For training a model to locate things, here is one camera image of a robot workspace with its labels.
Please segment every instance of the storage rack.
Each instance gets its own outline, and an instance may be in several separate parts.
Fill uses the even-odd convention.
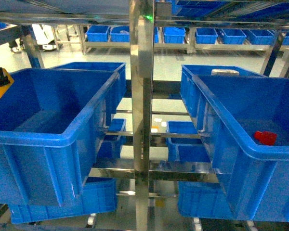
[[[192,168],[191,163],[160,162],[149,160],[150,146],[165,146],[165,137],[197,138],[196,135],[174,133],[151,133],[151,118],[153,114],[185,115],[185,113],[152,112],[152,99],[168,99],[169,95],[179,94],[180,82],[154,81],[154,26],[188,26],[191,34],[197,27],[213,28],[253,28],[275,29],[275,41],[269,46],[263,63],[261,74],[269,76],[278,51],[284,39],[283,32],[289,30],[289,19],[276,19],[272,21],[240,20],[231,16],[227,6],[240,5],[245,7],[236,11],[236,16],[244,15],[249,7],[256,3],[281,3],[289,0],[227,0],[223,8],[230,16],[223,15],[222,9],[213,12],[210,17],[185,18],[171,16],[165,9],[164,2],[155,3],[151,0],[130,0],[130,14],[128,15],[84,15],[65,14],[60,9],[35,0],[26,0],[27,4],[35,4],[46,9],[53,9],[52,14],[32,13],[1,13],[0,21],[20,24],[0,30],[0,44],[21,36],[32,67],[43,68],[43,62],[38,50],[31,26],[37,24],[68,24],[68,25],[130,25],[131,49],[131,81],[127,81],[127,96],[132,98],[132,132],[111,132],[109,134],[125,135],[129,144],[133,142],[134,160],[118,159],[113,161],[100,160],[91,170],[90,176],[135,179],[136,198],[136,225],[138,231],[148,230],[148,198],[157,196],[150,191],[153,180],[181,180],[216,182],[216,175],[210,163],[202,163]],[[104,19],[99,23],[95,19]],[[289,77],[289,56],[282,69],[280,77]],[[21,226],[26,230],[58,230],[56,228],[43,228],[37,226]],[[0,230],[12,230],[13,226],[0,225]]]
[[[223,44],[219,39],[217,39],[215,44],[196,44],[195,42],[195,28],[191,28],[189,35],[186,36],[186,43],[164,43],[163,33],[159,29],[159,40],[158,43],[154,44],[155,50],[167,49],[167,50],[183,50],[187,54],[196,53],[196,51],[206,50],[206,51],[266,51],[269,49],[269,45],[253,45],[247,39],[244,44],[241,45],[229,45]],[[130,43],[128,42],[88,42],[85,38],[84,33],[81,33],[79,38],[82,44],[82,52],[86,54],[90,48],[118,48],[118,49],[129,49]],[[289,46],[281,46],[280,51],[285,51],[289,49]]]

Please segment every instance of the metal shelf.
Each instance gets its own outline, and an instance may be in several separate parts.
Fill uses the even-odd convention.
[[[226,0],[229,4],[245,2],[256,4],[259,2],[281,3],[289,0]],[[152,162],[149,161],[150,146],[164,145],[166,136],[178,136],[177,134],[153,134],[151,133],[152,99],[168,99],[170,94],[177,94],[180,82],[174,81],[153,81],[154,47],[158,49],[167,48],[169,44],[154,44],[154,26],[188,26],[191,34],[196,27],[214,28],[254,28],[254,29],[277,29],[276,40],[271,46],[243,45],[200,45],[196,43],[173,45],[175,49],[255,49],[267,50],[266,59],[261,73],[269,75],[275,62],[278,51],[284,39],[281,32],[289,30],[289,19],[276,19],[271,21],[245,20],[234,18],[233,14],[245,14],[250,12],[246,5],[244,11],[233,12],[221,17],[222,11],[213,12],[210,17],[185,18],[172,16],[169,3],[156,3],[152,0],[130,0],[129,15],[88,15],[61,13],[60,9],[40,3],[36,0],[26,0],[27,4],[34,4],[38,7],[52,10],[53,13],[1,13],[0,21],[14,24],[68,24],[68,25],[130,25],[130,44],[128,43],[100,43],[92,44],[82,41],[84,47],[124,47],[131,50],[131,82],[127,82],[127,96],[132,97],[132,118],[133,131],[125,132],[129,144],[133,142],[133,160],[99,160],[92,168],[90,176],[128,178],[135,180],[135,201],[136,201],[136,226],[137,231],[148,230],[148,198],[152,196],[150,191],[153,180],[189,180],[216,182],[214,169],[210,163],[175,163],[175,162]],[[7,28],[0,32],[0,44],[9,39],[15,39],[21,35],[32,67],[43,68],[43,62],[38,50],[31,26],[17,26]],[[289,76],[289,56],[283,68],[282,77]],[[26,230],[61,230],[58,228],[43,228],[38,226],[20,226]],[[0,226],[0,230],[12,230],[13,226]]]

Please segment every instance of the red plastic part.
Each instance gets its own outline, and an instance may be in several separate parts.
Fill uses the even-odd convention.
[[[277,134],[270,131],[256,131],[254,137],[261,144],[273,146],[277,139]]]

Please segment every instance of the floor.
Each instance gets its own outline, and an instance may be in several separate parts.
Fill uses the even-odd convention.
[[[42,52],[42,59],[45,68],[50,68],[60,64],[66,64],[74,61],[87,62],[126,62],[127,79],[131,78],[130,73],[130,55],[128,50],[118,49],[98,49],[91,50],[87,55],[82,55],[79,44],[64,44],[63,48],[58,51]],[[198,51],[197,54],[187,55],[182,51],[158,51],[154,58],[154,80],[175,80],[181,79],[181,65],[199,64],[199,65],[234,65],[249,69],[254,72],[260,72],[264,55],[260,52],[231,52],[231,51]],[[273,77],[279,76],[284,61],[279,56],[273,68]],[[26,53],[13,54],[9,51],[8,44],[0,46],[0,66],[7,69],[8,72],[14,72],[19,69],[29,68],[30,63]],[[124,98],[118,109],[131,110],[131,99]],[[167,104],[163,100],[153,100],[154,111],[176,111],[186,112],[182,101],[169,100]],[[132,131],[131,114],[116,114],[117,118],[127,119],[127,131]],[[152,125],[158,128],[158,132],[165,131],[164,124],[161,122],[167,120],[185,120],[189,121],[188,116],[162,116],[154,115]],[[132,146],[124,146],[121,158],[132,158]],[[168,158],[167,148],[151,148],[150,159],[166,160]],[[174,190],[172,182],[162,182],[165,184],[162,188],[172,192]],[[151,230],[191,230],[190,220],[181,217],[176,209],[176,198],[167,198],[162,203],[156,203],[151,215],[158,218],[150,223]],[[84,227],[88,216],[77,218],[65,218],[53,221],[45,221],[45,225],[58,226],[76,226]],[[212,222],[203,220],[204,230],[237,230],[233,223],[226,224],[225,221],[215,220],[214,228]],[[134,197],[120,197],[117,211],[113,213],[100,214],[97,218],[97,228],[110,229],[136,229]],[[276,227],[265,230],[279,230]]]

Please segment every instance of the white machine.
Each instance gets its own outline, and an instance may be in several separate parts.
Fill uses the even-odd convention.
[[[32,24],[32,27],[40,50],[52,51],[57,49],[51,26]]]

